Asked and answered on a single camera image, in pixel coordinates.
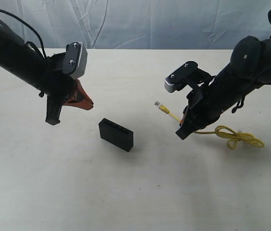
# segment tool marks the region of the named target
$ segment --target white table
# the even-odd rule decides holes
[[[189,89],[169,94],[164,78],[188,60],[217,74],[230,55],[89,50],[80,80],[95,107],[65,107],[56,126],[46,98],[0,68],[0,231],[271,231],[271,86],[208,127],[254,133],[263,149],[182,141],[154,106],[181,115]],[[134,131],[130,153],[100,139],[104,117]]]

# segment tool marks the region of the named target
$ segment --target white backdrop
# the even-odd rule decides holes
[[[98,49],[231,49],[248,35],[271,35],[271,0],[0,0],[0,8],[31,24],[47,48],[77,40]]]

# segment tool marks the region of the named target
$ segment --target black box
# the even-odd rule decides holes
[[[103,119],[99,123],[100,137],[115,146],[130,151],[134,145],[134,133],[108,119]]]

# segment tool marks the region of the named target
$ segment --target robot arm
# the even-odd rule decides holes
[[[81,42],[67,45],[66,52],[47,57],[39,34],[17,16],[0,10],[24,23],[37,35],[43,54],[34,43],[24,42],[0,20],[0,66],[47,95],[46,122],[56,125],[63,105],[85,110],[93,108],[93,102],[78,80],[85,72],[87,51]]]
[[[194,131],[216,122],[220,115],[238,102],[232,113],[243,106],[244,98],[254,89],[271,85],[271,37],[259,41],[248,36],[241,40],[230,63],[217,75],[210,76],[187,62],[165,79],[168,92],[189,85],[188,106],[176,134],[185,139]]]

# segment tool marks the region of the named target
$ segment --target table surface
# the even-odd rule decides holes
[[[251,132],[263,149],[182,141],[154,106],[181,115],[189,89],[169,94],[164,78],[188,60],[215,75],[230,55],[89,50],[80,80],[95,107],[65,107],[56,126],[44,122],[46,98],[0,68],[0,231],[271,231],[271,86],[207,128]],[[134,132],[131,152],[99,137],[104,117]]]

